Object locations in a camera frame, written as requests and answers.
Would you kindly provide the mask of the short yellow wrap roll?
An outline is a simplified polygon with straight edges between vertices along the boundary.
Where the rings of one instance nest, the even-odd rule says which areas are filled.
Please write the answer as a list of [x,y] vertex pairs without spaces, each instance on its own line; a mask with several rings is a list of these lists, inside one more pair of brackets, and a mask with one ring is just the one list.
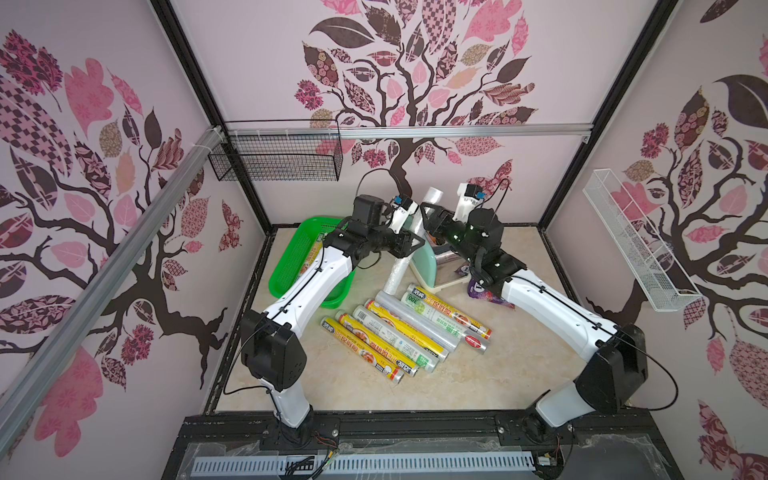
[[299,270],[299,275],[303,275],[315,262],[318,255],[322,252],[323,249],[323,235],[319,234],[314,242],[312,243],[305,260],[303,261],[301,268]]

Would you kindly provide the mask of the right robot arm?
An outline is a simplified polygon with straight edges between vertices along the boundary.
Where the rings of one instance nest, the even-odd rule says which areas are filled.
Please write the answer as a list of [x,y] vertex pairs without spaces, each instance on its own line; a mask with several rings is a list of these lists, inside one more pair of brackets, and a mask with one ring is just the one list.
[[581,373],[544,393],[530,408],[535,425],[556,429],[590,413],[613,415],[646,382],[653,357],[644,332],[619,326],[550,287],[501,247],[504,226],[494,210],[473,207],[464,219],[437,204],[420,207],[428,234],[467,261],[484,290],[522,308],[566,342],[585,362]]

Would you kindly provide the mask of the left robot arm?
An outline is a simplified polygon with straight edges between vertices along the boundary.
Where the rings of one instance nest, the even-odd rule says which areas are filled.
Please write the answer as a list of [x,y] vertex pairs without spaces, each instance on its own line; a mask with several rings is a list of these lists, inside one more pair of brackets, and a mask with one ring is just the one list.
[[406,258],[424,239],[404,227],[419,204],[397,196],[391,202],[372,195],[354,199],[353,212],[323,238],[323,248],[298,280],[263,312],[248,311],[241,323],[240,359],[269,392],[277,419],[300,430],[312,407],[301,387],[307,363],[301,336],[326,297],[372,253]]

